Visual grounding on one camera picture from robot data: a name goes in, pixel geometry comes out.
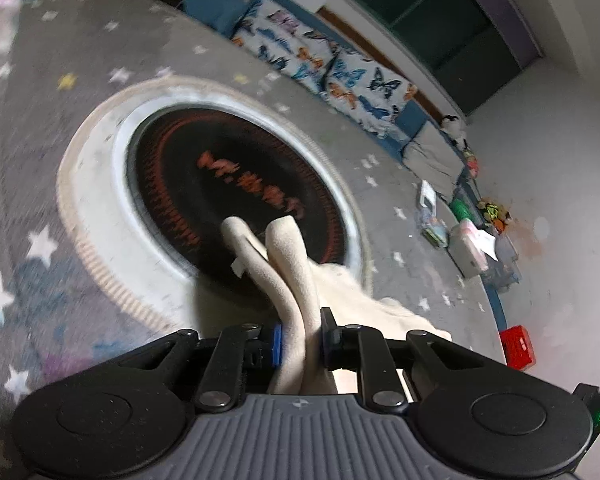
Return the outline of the beige plain cushion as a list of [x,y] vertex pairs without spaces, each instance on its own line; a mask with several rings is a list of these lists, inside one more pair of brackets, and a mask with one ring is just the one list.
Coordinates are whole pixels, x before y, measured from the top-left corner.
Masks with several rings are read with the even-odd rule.
[[425,122],[403,150],[403,163],[420,180],[427,181],[449,203],[465,170],[464,158],[431,122]]

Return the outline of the blue sectional sofa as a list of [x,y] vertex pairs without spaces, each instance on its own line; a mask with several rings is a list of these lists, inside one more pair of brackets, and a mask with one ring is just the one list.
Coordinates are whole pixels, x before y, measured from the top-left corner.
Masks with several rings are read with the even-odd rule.
[[480,202],[462,120],[426,106],[414,82],[355,49],[317,15],[292,0],[182,0],[178,10],[355,122],[444,200]]

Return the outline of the panda plush toy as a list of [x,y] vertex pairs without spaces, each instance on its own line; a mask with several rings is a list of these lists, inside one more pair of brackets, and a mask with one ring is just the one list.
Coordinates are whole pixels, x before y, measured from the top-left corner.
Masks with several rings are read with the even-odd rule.
[[442,118],[441,129],[450,138],[453,145],[455,145],[461,151],[466,150],[466,131],[464,124],[459,117],[453,115],[444,115]]

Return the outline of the colourful clear pencil case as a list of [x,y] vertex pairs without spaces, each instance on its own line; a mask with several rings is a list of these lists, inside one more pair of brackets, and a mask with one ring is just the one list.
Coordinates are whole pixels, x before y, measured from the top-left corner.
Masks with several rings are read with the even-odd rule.
[[436,218],[422,222],[420,232],[435,248],[447,248],[449,246],[448,230],[445,224]]

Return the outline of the right butterfly pillow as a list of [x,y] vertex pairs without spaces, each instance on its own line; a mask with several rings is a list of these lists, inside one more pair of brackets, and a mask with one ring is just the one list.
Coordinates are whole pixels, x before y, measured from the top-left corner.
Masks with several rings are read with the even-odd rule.
[[375,136],[386,136],[416,84],[357,50],[341,50],[324,79],[324,101]]

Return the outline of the red plastic stool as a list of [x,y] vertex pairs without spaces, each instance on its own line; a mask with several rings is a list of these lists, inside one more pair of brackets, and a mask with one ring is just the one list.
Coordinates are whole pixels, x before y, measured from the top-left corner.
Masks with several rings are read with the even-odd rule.
[[515,370],[526,370],[536,363],[528,330],[516,325],[500,331],[506,363]]

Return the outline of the yellow green toy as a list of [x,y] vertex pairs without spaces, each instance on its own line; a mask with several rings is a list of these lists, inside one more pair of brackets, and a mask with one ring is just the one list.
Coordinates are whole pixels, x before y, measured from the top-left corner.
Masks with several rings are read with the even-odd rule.
[[493,226],[499,233],[503,233],[512,221],[508,209],[502,204],[492,202],[492,200],[480,200],[478,209],[484,221]]

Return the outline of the white remote box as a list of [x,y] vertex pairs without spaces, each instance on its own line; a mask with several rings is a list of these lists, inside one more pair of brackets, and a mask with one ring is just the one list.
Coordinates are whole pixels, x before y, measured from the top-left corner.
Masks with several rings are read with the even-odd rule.
[[426,180],[421,180],[419,183],[417,203],[421,224],[437,218],[437,193]]

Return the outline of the round induction cooktop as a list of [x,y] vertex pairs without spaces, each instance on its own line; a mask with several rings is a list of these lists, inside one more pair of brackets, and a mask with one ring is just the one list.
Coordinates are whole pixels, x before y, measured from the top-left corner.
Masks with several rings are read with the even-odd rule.
[[215,334],[268,317],[268,300],[233,270],[228,217],[262,237],[291,216],[313,262],[373,287],[364,219],[343,177],[310,136],[226,84],[175,76],[110,96],[76,130],[56,188],[92,279],[159,332]]

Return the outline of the cream garment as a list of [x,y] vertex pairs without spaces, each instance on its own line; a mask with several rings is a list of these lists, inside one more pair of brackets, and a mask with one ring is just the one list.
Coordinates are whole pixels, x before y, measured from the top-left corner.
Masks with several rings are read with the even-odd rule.
[[388,339],[403,340],[410,330],[426,330],[446,340],[452,338],[398,300],[372,298],[344,266],[313,262],[291,216],[270,222],[264,242],[238,217],[226,218],[221,233],[225,246],[234,252],[238,268],[265,293],[282,322],[282,365],[273,375],[269,393],[358,391],[352,372],[329,372],[320,363],[322,307],[332,310],[340,326],[370,326]]

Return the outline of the dark window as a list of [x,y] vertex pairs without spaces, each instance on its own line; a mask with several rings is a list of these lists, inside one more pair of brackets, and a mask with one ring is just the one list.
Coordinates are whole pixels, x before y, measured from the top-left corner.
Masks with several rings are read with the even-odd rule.
[[541,56],[510,0],[353,0],[469,115]]

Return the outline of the white tissue box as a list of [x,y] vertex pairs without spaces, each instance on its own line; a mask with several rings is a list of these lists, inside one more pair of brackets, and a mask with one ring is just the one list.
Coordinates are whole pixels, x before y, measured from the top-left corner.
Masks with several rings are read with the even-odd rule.
[[450,231],[448,253],[464,278],[474,278],[489,270],[491,260],[498,261],[495,241],[495,236],[463,219]]

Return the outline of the butterfly pillow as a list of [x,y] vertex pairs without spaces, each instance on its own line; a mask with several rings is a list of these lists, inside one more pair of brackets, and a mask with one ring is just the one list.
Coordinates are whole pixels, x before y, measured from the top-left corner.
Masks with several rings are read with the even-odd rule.
[[273,0],[257,0],[238,23],[232,43],[320,94],[340,44]]
[[386,136],[416,84],[357,50],[341,50],[324,79],[324,101],[375,136]]

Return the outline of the left butterfly pillow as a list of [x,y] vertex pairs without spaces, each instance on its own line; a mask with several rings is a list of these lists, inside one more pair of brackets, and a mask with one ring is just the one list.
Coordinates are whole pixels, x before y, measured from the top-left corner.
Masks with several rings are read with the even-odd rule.
[[273,0],[257,0],[238,23],[232,43],[320,94],[340,44]]

